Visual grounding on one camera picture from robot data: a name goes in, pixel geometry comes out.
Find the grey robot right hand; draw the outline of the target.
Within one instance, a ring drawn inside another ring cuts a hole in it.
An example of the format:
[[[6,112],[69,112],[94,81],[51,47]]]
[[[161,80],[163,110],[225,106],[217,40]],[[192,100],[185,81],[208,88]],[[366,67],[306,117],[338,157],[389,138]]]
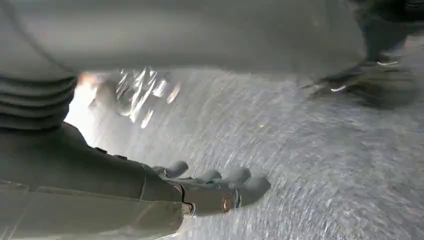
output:
[[[184,177],[89,146],[73,126],[0,132],[3,240],[158,240],[195,217],[258,202],[270,189],[241,167]]]

